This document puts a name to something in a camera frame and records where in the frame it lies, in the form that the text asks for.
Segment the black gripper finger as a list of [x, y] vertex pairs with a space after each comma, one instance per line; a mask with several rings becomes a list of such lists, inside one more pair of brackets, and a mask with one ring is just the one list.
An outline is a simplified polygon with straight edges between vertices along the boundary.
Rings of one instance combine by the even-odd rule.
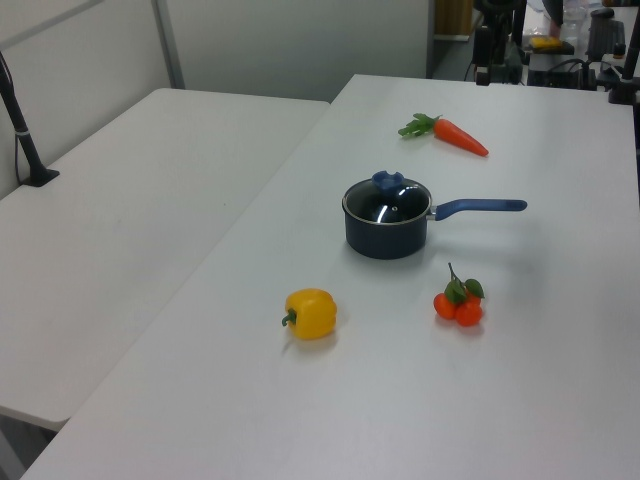
[[514, 28], [508, 44], [508, 79], [511, 84], [520, 84], [523, 75], [522, 28]]
[[479, 86], [488, 86], [491, 81], [492, 31], [480, 27], [475, 32], [475, 82]]

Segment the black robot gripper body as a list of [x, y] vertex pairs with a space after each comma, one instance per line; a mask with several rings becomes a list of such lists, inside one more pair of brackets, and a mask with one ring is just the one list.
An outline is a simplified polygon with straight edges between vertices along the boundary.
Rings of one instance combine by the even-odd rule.
[[526, 0], [474, 0], [473, 7], [481, 14], [483, 26], [507, 25], [518, 29], [524, 24]]

